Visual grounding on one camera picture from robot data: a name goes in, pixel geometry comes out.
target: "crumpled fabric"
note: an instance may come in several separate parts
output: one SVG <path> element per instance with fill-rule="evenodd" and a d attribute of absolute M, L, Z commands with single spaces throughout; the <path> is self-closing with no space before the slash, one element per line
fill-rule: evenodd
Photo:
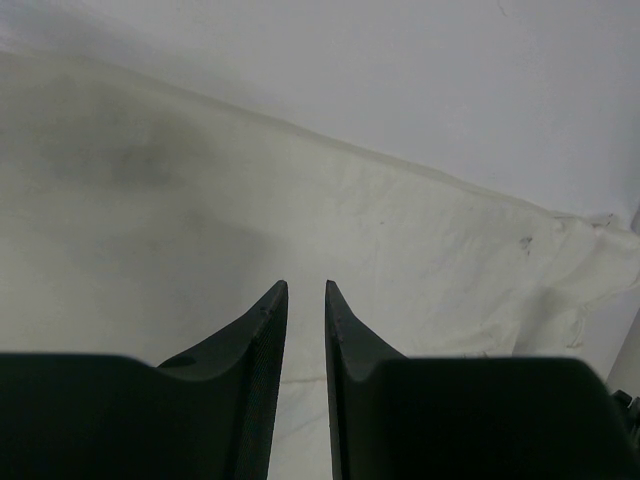
<path fill-rule="evenodd" d="M 289 282 L 270 477 L 331 476 L 324 283 L 406 355 L 577 355 L 640 240 L 115 67 L 0 54 L 4 351 L 158 364 Z"/>

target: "white cloth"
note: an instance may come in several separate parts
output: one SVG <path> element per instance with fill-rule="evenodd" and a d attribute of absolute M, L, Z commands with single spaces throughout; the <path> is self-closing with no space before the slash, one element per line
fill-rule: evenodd
<path fill-rule="evenodd" d="M 576 354 L 640 240 L 88 61 L 0 56 L 0 350 L 157 364 L 280 278 L 272 478 L 330 478 L 324 282 L 408 355 Z"/>

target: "cloth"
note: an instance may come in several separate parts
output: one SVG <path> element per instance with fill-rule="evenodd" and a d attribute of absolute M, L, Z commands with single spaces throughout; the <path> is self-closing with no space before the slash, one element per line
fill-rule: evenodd
<path fill-rule="evenodd" d="M 289 282 L 270 476 L 330 478 L 323 295 L 406 355 L 576 355 L 640 240 L 153 80 L 0 55 L 0 350 L 151 364 Z"/>

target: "dark object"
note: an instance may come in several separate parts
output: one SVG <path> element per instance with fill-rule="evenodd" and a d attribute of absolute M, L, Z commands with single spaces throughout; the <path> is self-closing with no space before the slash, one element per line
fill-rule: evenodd
<path fill-rule="evenodd" d="M 640 453 L 640 398 L 618 390 L 612 395 L 616 405 L 622 412 L 624 427 L 631 437 L 633 448 Z"/>
<path fill-rule="evenodd" d="M 333 478 L 638 479 L 616 405 L 571 359 L 408 359 L 327 283 Z"/>
<path fill-rule="evenodd" d="M 1 355 L 0 478 L 266 478 L 287 298 L 278 282 L 157 369 Z"/>

